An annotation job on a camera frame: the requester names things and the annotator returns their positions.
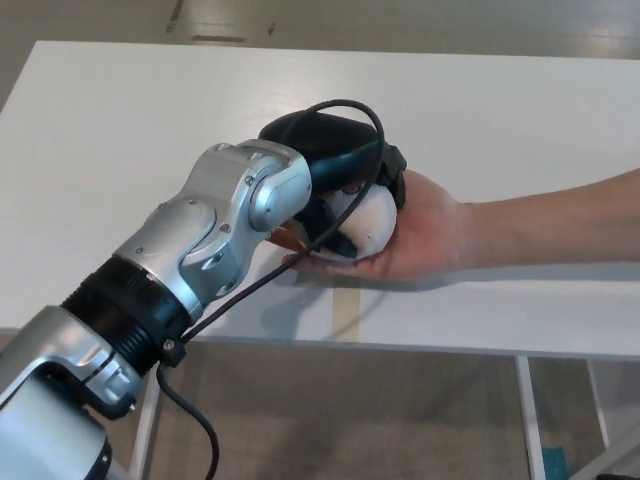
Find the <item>person's bare hand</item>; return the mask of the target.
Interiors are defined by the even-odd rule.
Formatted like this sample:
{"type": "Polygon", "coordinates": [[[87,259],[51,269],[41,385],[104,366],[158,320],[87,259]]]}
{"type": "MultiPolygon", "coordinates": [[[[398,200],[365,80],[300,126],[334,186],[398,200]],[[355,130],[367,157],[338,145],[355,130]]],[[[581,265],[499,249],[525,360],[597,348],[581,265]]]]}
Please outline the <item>person's bare hand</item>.
{"type": "Polygon", "coordinates": [[[412,280],[451,272],[462,267],[460,225],[466,210],[441,186],[408,170],[405,206],[400,210],[394,234],[378,254],[355,262],[306,256],[290,227],[279,228],[271,242],[291,253],[282,259],[299,272],[342,275],[367,280],[412,280]]]}

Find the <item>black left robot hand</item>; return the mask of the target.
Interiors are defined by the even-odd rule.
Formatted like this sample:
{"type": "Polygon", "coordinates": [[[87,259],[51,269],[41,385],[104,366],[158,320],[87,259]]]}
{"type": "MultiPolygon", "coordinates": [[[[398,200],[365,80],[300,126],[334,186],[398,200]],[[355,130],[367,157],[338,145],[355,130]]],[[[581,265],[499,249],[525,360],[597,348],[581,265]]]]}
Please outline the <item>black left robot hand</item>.
{"type": "Polygon", "coordinates": [[[335,223],[381,162],[366,196],[316,255],[350,262],[385,248],[406,197],[407,161],[397,147],[386,143],[379,155],[378,136],[372,126],[326,113],[304,115],[301,111],[271,121],[262,128],[259,138],[296,150],[309,166],[311,199],[291,223],[302,246],[312,244],[335,223]]]}

